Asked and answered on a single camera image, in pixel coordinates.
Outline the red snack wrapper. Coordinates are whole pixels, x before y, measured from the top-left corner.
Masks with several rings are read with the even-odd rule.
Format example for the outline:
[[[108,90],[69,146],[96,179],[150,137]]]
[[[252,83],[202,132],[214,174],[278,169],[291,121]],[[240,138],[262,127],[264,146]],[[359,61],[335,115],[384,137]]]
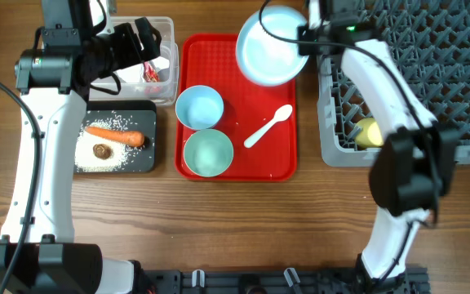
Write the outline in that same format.
[[[144,62],[143,79],[145,82],[159,82],[160,78],[157,72],[157,67],[152,61]]]

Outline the light blue plate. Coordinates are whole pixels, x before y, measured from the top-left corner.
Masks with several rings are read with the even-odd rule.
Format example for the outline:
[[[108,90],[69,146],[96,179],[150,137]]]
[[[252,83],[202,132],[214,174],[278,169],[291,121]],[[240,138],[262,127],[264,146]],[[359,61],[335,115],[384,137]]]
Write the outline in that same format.
[[[253,14],[237,38],[236,60],[243,75],[265,87],[282,85],[295,78],[308,61],[299,46],[279,38],[296,39],[297,28],[307,20],[297,10],[271,6]]]

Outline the orange carrot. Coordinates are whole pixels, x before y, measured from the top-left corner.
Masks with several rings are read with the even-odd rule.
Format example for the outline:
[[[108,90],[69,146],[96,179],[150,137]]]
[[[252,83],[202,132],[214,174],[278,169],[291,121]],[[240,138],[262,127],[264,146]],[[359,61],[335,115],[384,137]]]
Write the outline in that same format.
[[[93,136],[122,143],[130,147],[140,147],[144,144],[144,134],[139,131],[115,131],[99,127],[86,127],[85,131]]]

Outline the light blue bowl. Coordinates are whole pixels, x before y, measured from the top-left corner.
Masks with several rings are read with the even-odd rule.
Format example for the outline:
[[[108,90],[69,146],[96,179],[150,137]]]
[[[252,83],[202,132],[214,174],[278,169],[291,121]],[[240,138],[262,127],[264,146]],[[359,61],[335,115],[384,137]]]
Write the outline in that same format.
[[[212,128],[224,114],[224,100],[211,87],[189,87],[177,98],[175,114],[185,127],[194,131]]]

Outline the brown food scrap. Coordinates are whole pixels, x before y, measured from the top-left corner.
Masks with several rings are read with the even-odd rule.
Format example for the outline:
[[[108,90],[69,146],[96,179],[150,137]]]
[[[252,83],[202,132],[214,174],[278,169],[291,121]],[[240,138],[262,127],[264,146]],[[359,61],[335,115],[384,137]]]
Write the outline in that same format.
[[[97,158],[103,159],[103,160],[110,158],[113,154],[112,149],[108,145],[105,145],[105,144],[94,145],[92,150],[93,150],[93,154]]]

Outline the yellow plastic cup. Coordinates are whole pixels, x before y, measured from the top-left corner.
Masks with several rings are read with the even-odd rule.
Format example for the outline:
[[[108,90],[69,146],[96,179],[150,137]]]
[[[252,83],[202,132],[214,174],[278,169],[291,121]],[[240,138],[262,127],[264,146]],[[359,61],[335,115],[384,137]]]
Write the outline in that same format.
[[[378,123],[373,118],[363,118],[357,123],[360,128],[355,142],[362,148],[376,148],[384,145]]]

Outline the mint green bowl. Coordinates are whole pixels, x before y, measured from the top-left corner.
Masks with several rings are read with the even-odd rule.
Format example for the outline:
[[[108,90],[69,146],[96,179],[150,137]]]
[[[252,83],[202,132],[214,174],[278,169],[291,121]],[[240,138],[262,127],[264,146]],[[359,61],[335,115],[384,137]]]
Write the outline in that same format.
[[[183,151],[188,169],[201,177],[215,177],[226,172],[234,157],[232,141],[215,129],[193,133],[186,141]]]

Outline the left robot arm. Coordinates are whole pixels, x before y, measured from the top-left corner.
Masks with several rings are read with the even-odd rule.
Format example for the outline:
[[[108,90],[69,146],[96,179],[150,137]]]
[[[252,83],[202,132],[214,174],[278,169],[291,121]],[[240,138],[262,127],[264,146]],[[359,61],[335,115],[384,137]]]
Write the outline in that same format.
[[[161,34],[140,17],[109,28],[100,5],[45,1],[44,23],[15,65],[8,95],[22,112],[12,203],[0,233],[0,292],[154,293],[138,261],[107,259],[76,243],[71,211],[75,150],[97,79],[160,54]]]

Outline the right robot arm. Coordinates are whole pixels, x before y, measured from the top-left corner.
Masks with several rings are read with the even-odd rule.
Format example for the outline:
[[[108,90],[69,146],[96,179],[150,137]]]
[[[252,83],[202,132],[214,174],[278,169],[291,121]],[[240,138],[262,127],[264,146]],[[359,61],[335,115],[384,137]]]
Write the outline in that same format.
[[[406,257],[419,227],[438,221],[439,201],[454,173],[458,132],[416,98],[372,22],[361,22],[352,1],[308,1],[298,29],[303,55],[333,57],[354,83],[379,125],[383,146],[369,174],[378,207],[370,240],[357,257],[355,292],[401,287]]]

